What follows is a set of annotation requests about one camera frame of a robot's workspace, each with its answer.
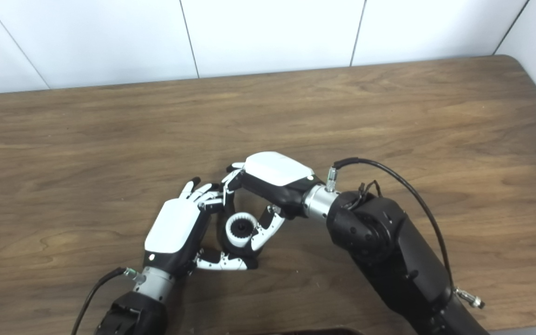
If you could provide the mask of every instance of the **black fingertip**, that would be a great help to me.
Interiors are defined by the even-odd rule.
[[[200,182],[202,182],[202,179],[200,179],[200,177],[194,177],[191,181],[194,183],[194,187],[196,187]]]

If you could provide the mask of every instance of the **robotic hand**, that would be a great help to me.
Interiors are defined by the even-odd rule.
[[[199,183],[200,178],[193,178],[179,197],[162,205],[144,242],[143,272],[139,274],[132,269],[121,269],[136,282],[136,286],[113,302],[95,335],[164,335],[167,327],[166,297],[175,280],[196,267],[203,252],[200,242],[206,233],[210,215],[223,208],[219,185],[206,184],[194,191]]]

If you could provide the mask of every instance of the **black object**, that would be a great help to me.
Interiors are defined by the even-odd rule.
[[[440,244],[440,250],[442,253],[442,258],[444,259],[444,266],[446,267],[446,271],[448,272],[448,280],[450,282],[450,286],[454,287],[454,280],[452,278],[452,270],[450,269],[450,261],[448,259],[448,252],[446,250],[446,244],[444,242],[444,237],[442,236],[442,232],[440,230],[440,226],[438,225],[438,222],[436,221],[436,218],[434,218],[434,214],[431,212],[427,204],[425,203],[425,200],[419,195],[417,190],[409,184],[408,181],[406,181],[404,178],[400,176],[400,174],[397,174],[392,169],[390,169],[388,166],[385,166],[377,161],[372,161],[371,159],[364,159],[359,157],[351,157],[342,159],[340,161],[335,161],[332,165],[333,168],[336,170],[341,169],[344,166],[351,165],[351,164],[367,164],[371,166],[375,166],[376,168],[385,171],[387,174],[391,175],[394,179],[396,179],[402,186],[406,187],[408,191],[417,199],[417,202],[421,205],[421,208],[423,208],[423,211],[427,215],[429,222],[431,222],[431,226],[434,228],[436,238],[438,238],[438,243]]]
[[[102,319],[95,335],[164,335],[167,308],[159,301],[128,292],[117,298]]]
[[[272,185],[251,174],[241,174],[241,185],[255,195],[281,208],[281,215],[292,220],[297,216],[305,218],[303,198],[315,185],[324,184],[317,176],[301,178],[284,186]]]
[[[90,293],[88,293],[86,300],[84,301],[84,305],[82,305],[80,312],[78,313],[78,317],[76,318],[76,322],[74,322],[74,327],[72,329],[72,335],[76,335],[76,333],[78,332],[78,328],[80,327],[80,323],[82,318],[84,317],[84,313],[86,313],[86,310],[90,305],[90,301],[92,300],[92,297],[94,297],[96,291],[98,291],[98,289],[101,288],[101,286],[103,286],[107,281],[123,274],[125,270],[125,268],[117,268],[109,272],[108,274],[102,276],[102,278],[100,278],[98,282],[96,282]]]
[[[444,265],[404,210],[372,194],[353,211],[344,208],[357,196],[342,193],[326,227],[384,303],[419,335],[489,335],[458,300]]]

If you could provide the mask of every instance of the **small white object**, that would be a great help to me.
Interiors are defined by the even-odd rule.
[[[225,224],[225,231],[227,233],[227,238],[229,239],[229,242],[231,242],[232,245],[243,248],[247,242],[249,242],[249,239],[251,239],[251,232],[249,233],[249,236],[246,237],[236,237],[233,232],[231,231],[231,226],[233,223],[237,220],[247,220],[252,223],[253,227],[258,226],[258,221],[255,219],[255,217],[249,213],[245,212],[239,212],[236,214],[231,215],[231,217],[227,220],[227,223]]]
[[[274,151],[264,151],[247,157],[245,173],[276,186],[313,176],[307,166]]]

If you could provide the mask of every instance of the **black cable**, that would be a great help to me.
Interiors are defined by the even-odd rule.
[[[92,297],[94,297],[94,294],[96,293],[96,291],[101,288],[101,286],[106,283],[107,281],[117,277],[117,276],[120,276],[123,274],[123,272],[125,272],[125,268],[117,268],[111,272],[109,272],[108,274],[102,276],[102,278],[100,278],[98,280],[98,282],[96,282],[96,284],[94,285],[94,287],[92,288],[92,290],[90,291],[90,293],[88,293],[88,296],[86,297],[86,300],[84,301],[84,305],[82,305],[82,308],[80,310],[80,313],[78,313],[78,317],[76,318],[76,322],[74,323],[74,328],[72,329],[72,335],[76,335],[77,332],[78,332],[78,327],[80,327],[80,322],[82,320],[82,318],[84,317],[84,313],[86,313],[86,310],[88,308],[88,305],[90,305],[90,301],[92,300]]]
[[[388,166],[385,166],[381,163],[378,163],[376,161],[371,161],[370,159],[364,159],[359,157],[351,157],[347,159],[342,159],[340,161],[335,161],[332,167],[334,167],[336,170],[341,169],[344,166],[351,165],[351,164],[368,164],[371,166],[375,166],[376,168],[383,170],[387,172],[389,175],[394,177],[400,184],[402,184],[408,191],[417,199],[417,202],[421,205],[421,208],[423,208],[423,211],[429,218],[429,222],[431,222],[431,225],[434,227],[435,235],[438,238],[438,243],[440,244],[440,250],[442,253],[442,258],[444,259],[444,266],[446,267],[446,271],[448,272],[448,278],[451,288],[454,288],[454,281],[452,279],[452,271],[450,269],[450,262],[448,260],[448,252],[446,250],[446,244],[444,242],[444,237],[442,236],[442,232],[440,231],[440,226],[438,226],[438,222],[436,222],[436,218],[434,218],[434,215],[431,213],[431,210],[421,197],[416,189],[414,189],[411,184],[409,184],[408,181],[406,181],[404,178],[400,176],[400,174],[397,174],[392,169],[390,169]]]

